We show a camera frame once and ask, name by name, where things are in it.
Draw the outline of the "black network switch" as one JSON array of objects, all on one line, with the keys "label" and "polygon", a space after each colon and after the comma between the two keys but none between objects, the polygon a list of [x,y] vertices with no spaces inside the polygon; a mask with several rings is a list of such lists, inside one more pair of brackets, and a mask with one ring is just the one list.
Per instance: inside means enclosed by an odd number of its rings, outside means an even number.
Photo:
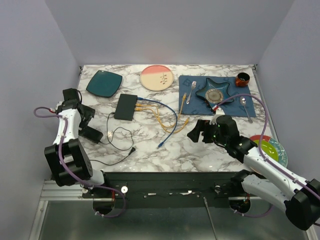
[{"label": "black network switch", "polygon": [[117,120],[132,121],[137,100],[137,95],[121,93],[114,113],[114,118]]}]

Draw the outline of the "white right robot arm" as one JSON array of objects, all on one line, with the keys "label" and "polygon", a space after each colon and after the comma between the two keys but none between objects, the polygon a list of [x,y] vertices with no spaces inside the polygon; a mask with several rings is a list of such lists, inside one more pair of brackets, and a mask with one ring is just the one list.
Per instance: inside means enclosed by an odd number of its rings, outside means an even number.
[{"label": "white right robot arm", "polygon": [[214,143],[229,156],[253,168],[263,178],[245,171],[242,178],[230,183],[230,191],[260,197],[284,211],[289,221],[301,230],[316,225],[320,218],[320,182],[307,180],[274,160],[270,160],[256,143],[240,135],[237,123],[229,115],[212,120],[198,120],[187,137],[194,143],[203,136],[204,143]]}]

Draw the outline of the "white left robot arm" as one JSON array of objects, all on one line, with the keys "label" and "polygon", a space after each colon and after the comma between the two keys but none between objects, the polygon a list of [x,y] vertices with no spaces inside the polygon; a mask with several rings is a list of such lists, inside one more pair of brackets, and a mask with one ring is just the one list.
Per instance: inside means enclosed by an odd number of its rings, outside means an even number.
[{"label": "white left robot arm", "polygon": [[102,132],[88,126],[95,110],[82,104],[82,95],[75,88],[62,91],[63,101],[49,111],[59,119],[58,132],[51,146],[44,149],[52,177],[60,187],[80,183],[94,186],[93,191],[101,198],[107,197],[111,185],[105,181],[102,171],[95,170],[79,137],[93,143],[102,139]]}]

